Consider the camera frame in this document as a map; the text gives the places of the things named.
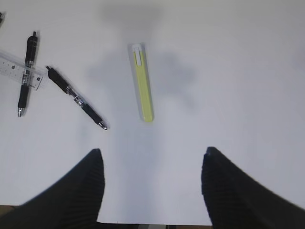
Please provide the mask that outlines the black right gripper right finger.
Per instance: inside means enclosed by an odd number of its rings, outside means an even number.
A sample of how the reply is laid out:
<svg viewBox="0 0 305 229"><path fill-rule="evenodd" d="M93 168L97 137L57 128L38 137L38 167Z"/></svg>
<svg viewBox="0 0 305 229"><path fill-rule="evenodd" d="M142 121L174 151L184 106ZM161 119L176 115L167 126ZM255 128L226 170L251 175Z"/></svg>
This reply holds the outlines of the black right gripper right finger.
<svg viewBox="0 0 305 229"><path fill-rule="evenodd" d="M303 229L305 211L268 190L215 147L203 156L202 195L214 229Z"/></svg>

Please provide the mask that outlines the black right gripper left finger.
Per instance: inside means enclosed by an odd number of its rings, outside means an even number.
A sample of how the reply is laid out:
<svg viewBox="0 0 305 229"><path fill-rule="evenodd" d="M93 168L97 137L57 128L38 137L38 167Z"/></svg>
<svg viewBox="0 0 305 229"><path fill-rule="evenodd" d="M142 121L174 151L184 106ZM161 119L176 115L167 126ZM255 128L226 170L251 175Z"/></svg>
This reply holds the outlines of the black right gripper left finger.
<svg viewBox="0 0 305 229"><path fill-rule="evenodd" d="M2 229L93 229L105 189L99 149L90 151L65 176L0 218Z"/></svg>

